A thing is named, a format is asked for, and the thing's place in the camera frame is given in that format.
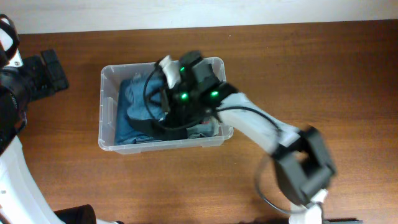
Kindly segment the clear plastic storage bin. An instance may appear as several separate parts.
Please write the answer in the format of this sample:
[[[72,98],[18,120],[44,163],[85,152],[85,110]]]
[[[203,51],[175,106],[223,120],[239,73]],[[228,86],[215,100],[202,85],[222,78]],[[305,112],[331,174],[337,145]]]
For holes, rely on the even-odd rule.
[[[220,146],[224,141],[232,137],[234,132],[233,127],[220,123],[218,125],[218,134],[210,138],[116,145],[115,131],[120,84],[125,79],[150,74],[153,69],[153,62],[107,65],[102,69],[98,134],[98,145],[102,150],[113,151],[119,154],[135,154],[147,151],[160,151],[186,147],[211,147]]]

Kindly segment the dark green garment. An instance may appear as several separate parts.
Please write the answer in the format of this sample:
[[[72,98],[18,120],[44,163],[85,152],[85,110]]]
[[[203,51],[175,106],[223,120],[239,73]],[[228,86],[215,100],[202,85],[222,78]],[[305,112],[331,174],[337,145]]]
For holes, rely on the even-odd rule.
[[[188,138],[186,129],[176,131],[166,130],[156,125],[152,119],[139,120],[126,117],[126,120],[134,130],[142,132],[156,140],[173,141]]]

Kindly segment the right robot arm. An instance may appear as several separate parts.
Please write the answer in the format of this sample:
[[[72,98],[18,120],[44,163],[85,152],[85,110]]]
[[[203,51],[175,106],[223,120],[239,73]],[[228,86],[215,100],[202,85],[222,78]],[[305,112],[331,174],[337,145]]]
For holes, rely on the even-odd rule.
[[[290,201],[289,223],[325,223],[323,203],[336,166],[318,129],[301,130],[261,110],[231,84],[221,81],[199,51],[159,68],[167,81],[163,100],[166,129],[187,129],[208,117],[254,141],[273,160],[277,185]]]

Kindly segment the light blue cloth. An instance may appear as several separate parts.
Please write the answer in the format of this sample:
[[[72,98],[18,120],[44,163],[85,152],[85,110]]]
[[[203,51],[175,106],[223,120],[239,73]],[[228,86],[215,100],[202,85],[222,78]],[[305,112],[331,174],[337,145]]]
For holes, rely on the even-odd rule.
[[[124,90],[122,91],[122,96],[125,97],[127,102],[127,116],[132,119],[151,119],[152,116],[149,114],[145,103],[144,103],[144,85],[147,81],[148,75],[139,75],[131,79],[123,81]],[[146,95],[160,90],[161,86],[164,85],[164,81],[158,75],[153,75],[148,81],[146,88]],[[158,105],[153,103],[147,103],[147,107],[152,113],[153,117],[157,120],[162,120],[165,118],[165,112],[162,110],[160,103],[161,94],[159,92],[152,96],[152,100],[157,102]]]

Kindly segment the light grey jeans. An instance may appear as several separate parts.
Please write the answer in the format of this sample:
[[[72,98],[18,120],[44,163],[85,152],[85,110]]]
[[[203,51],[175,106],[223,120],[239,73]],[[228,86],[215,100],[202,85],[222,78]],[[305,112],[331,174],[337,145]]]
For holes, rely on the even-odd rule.
[[[215,119],[204,120],[202,123],[187,128],[189,139],[210,138],[219,134],[219,124]]]

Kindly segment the dark blue jeans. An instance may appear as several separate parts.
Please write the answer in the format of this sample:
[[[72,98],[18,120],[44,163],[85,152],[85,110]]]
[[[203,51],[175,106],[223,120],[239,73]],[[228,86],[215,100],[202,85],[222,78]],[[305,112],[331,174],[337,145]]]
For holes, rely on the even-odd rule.
[[[140,143],[155,141],[154,138],[149,137],[142,132],[134,130],[127,122],[126,120],[126,117],[128,117],[126,112],[127,102],[125,101],[125,97],[122,96],[122,91],[124,90],[123,81],[119,86],[114,144],[127,145],[127,144],[140,144]]]

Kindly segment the black garment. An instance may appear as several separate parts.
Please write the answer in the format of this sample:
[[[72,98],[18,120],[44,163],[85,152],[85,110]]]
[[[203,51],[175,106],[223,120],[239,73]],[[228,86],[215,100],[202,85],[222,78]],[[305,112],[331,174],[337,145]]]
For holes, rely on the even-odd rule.
[[[209,117],[203,110],[197,109],[197,113],[199,115],[199,119],[196,121],[162,121],[161,125],[165,126],[166,128],[172,128],[171,131],[176,131],[179,129],[187,129],[197,124],[202,123],[204,120],[212,119]]]

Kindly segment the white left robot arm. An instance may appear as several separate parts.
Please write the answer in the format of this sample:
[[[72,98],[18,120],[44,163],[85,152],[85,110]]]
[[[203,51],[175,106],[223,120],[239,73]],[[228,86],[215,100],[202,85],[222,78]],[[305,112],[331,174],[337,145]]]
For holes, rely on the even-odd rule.
[[[1,223],[101,223],[91,205],[53,211],[25,161],[19,133],[29,103],[66,90],[54,50],[21,58],[13,21],[1,14]]]

